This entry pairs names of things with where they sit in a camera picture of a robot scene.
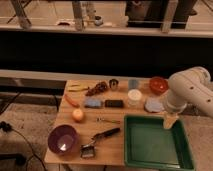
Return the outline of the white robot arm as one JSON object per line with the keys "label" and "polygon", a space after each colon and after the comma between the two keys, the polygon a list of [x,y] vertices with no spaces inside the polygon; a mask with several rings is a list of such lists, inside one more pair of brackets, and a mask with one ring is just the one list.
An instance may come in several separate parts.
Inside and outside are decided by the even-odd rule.
{"label": "white robot arm", "polygon": [[169,89],[162,98],[166,111],[163,119],[165,129],[174,125],[188,103],[213,118],[213,90],[209,88],[210,81],[211,75],[203,67],[193,67],[169,77]]}

